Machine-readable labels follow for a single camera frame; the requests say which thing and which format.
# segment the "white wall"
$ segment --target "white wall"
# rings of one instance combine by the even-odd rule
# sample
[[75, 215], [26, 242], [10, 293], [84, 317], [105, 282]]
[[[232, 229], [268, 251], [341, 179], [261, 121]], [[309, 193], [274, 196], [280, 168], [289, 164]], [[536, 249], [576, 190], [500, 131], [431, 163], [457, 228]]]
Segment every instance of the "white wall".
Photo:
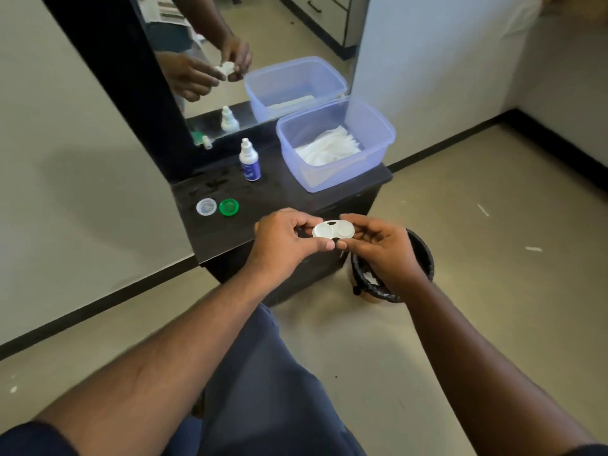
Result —
[[608, 166], [608, 27], [541, 18], [522, 56], [513, 101]]
[[391, 164], [505, 110], [525, 33], [501, 38], [526, 0], [370, 0], [353, 95], [397, 130]]
[[164, 178], [41, 0], [0, 10], [0, 344], [192, 254]]

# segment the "hand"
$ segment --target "hand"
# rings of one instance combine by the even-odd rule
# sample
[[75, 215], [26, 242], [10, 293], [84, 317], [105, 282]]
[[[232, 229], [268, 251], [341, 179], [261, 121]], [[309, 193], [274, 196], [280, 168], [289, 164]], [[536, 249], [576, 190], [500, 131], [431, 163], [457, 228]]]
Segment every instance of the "hand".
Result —
[[399, 283], [427, 280], [405, 228], [360, 214], [341, 214], [340, 219], [352, 222], [354, 237], [338, 240], [338, 249], [366, 260], [393, 293]]
[[336, 246], [332, 239], [300, 238], [300, 227], [311, 235], [313, 227], [323, 222], [292, 208], [278, 210], [255, 224], [254, 247], [245, 267], [262, 276], [272, 289], [283, 283], [302, 260], [317, 251], [330, 251]]
[[231, 35], [224, 40], [221, 51], [222, 64], [227, 61], [234, 62], [234, 73], [228, 76], [228, 81], [243, 79], [243, 75], [249, 71], [253, 59], [249, 43], [237, 36]]
[[175, 93], [196, 102], [211, 92], [226, 77], [215, 67], [184, 53], [156, 52], [162, 73]]

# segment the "bottle label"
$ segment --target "bottle label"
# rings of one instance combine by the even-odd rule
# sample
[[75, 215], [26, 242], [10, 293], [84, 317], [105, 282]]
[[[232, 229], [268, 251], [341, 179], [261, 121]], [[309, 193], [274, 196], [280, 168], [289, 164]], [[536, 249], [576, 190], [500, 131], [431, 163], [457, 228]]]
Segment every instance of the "bottle label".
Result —
[[246, 165], [245, 163], [241, 163], [243, 167], [243, 174], [245, 175], [245, 179], [248, 181], [257, 181], [261, 178], [262, 174], [260, 172], [260, 163], [256, 161], [252, 165]]

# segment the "white contact lens case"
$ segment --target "white contact lens case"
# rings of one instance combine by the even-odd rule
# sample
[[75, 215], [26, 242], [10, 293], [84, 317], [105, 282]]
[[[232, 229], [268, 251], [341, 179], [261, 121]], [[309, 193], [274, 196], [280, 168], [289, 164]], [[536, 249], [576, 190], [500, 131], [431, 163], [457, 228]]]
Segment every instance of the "white contact lens case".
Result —
[[313, 229], [313, 237], [323, 238], [352, 238], [354, 225], [348, 221], [325, 221]]

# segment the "drawer handle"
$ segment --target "drawer handle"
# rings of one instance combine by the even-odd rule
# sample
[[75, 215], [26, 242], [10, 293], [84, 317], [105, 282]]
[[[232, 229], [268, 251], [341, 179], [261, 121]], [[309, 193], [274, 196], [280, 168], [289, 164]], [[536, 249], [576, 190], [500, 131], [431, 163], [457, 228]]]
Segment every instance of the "drawer handle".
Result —
[[312, 9], [314, 9], [316, 12], [318, 12], [318, 13], [322, 13], [323, 12], [320, 9], [318, 9], [318, 7], [316, 7], [315, 5], [313, 5], [312, 1], [308, 0], [307, 3], [308, 3], [308, 6], [310, 6]]

